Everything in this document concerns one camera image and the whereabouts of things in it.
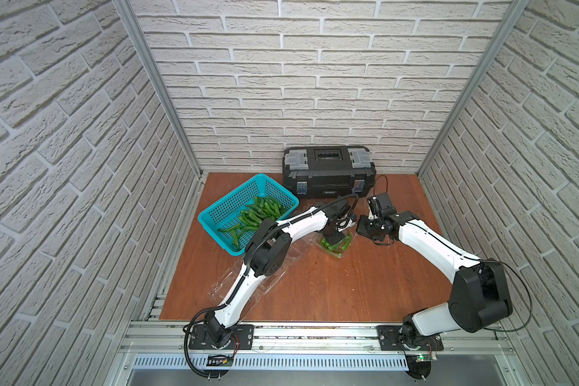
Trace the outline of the clear pepper container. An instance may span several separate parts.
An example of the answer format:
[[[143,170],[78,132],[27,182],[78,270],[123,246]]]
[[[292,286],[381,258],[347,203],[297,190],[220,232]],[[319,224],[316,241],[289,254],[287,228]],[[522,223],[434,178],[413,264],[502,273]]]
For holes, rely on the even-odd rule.
[[[333,241],[336,241],[336,243],[331,243],[325,236],[318,234],[315,238],[315,245],[326,254],[341,259],[346,255],[354,238],[354,228],[348,228],[339,231],[338,236],[333,236]]]
[[[315,248],[315,244],[320,241],[320,239],[321,235],[319,233],[309,233],[297,241],[293,241],[286,254],[286,264],[293,265],[302,260]]]

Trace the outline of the teal plastic perforated basket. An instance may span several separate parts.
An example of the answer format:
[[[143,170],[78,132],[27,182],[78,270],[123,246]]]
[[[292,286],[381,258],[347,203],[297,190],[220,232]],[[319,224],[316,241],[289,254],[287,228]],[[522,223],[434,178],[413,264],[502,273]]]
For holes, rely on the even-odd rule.
[[[298,205],[288,189],[260,174],[204,209],[198,220],[222,249],[237,257],[263,220],[286,219]]]

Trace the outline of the clear clamshell container with peppers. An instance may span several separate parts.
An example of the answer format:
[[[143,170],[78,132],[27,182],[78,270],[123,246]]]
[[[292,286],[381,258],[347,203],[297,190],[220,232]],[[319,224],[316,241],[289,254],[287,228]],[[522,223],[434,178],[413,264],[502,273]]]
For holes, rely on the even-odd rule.
[[[228,268],[220,279],[215,282],[210,291],[208,292],[208,299],[218,305],[223,302],[224,297],[230,293],[230,288],[232,287],[234,281],[238,279],[239,273],[241,271],[241,265],[235,265]],[[269,294],[272,289],[278,284],[281,279],[287,274],[288,268],[282,266],[277,272],[269,277],[265,277],[264,280],[255,289],[252,297],[246,303],[244,307],[244,314],[248,314],[267,294]]]

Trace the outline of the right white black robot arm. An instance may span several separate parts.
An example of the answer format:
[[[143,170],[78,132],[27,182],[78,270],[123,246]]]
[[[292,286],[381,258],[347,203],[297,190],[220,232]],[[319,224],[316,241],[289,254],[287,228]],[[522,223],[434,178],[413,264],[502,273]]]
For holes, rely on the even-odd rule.
[[[514,311],[506,276],[511,266],[482,259],[456,246],[414,213],[397,211],[388,194],[368,198],[368,214],[357,218],[356,232],[379,246],[399,241],[421,254],[452,284],[448,301],[403,319],[398,339],[409,350],[422,348],[423,340],[435,340],[444,332],[476,333],[485,329],[510,334],[531,323],[529,316],[521,326],[493,328],[492,324],[512,316]]]

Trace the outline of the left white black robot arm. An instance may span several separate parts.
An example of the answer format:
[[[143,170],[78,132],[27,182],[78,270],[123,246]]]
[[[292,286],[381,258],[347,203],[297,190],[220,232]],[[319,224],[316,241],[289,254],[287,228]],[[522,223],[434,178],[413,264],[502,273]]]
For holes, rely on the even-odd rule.
[[[339,196],[286,220],[263,221],[246,245],[241,270],[228,294],[218,306],[196,313],[183,328],[184,338],[188,339],[193,327],[202,323],[214,345],[223,347],[232,338],[234,326],[257,287],[281,268],[291,245],[326,228],[336,229],[337,222],[353,209],[350,198],[358,196]]]

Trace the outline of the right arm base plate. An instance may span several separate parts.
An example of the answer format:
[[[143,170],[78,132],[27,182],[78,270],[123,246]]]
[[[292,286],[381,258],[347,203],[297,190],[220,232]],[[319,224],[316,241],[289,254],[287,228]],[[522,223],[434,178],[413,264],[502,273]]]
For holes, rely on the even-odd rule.
[[[383,352],[444,350],[440,335],[420,335],[410,325],[379,325],[376,333]]]

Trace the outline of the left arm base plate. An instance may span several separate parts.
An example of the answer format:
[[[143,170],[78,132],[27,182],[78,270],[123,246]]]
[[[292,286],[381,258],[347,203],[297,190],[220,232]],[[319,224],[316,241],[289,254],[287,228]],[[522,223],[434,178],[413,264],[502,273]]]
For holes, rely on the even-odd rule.
[[[197,324],[191,328],[188,339],[190,350],[251,350],[253,346],[255,326],[252,324],[238,324],[220,334],[211,333],[204,324]]]

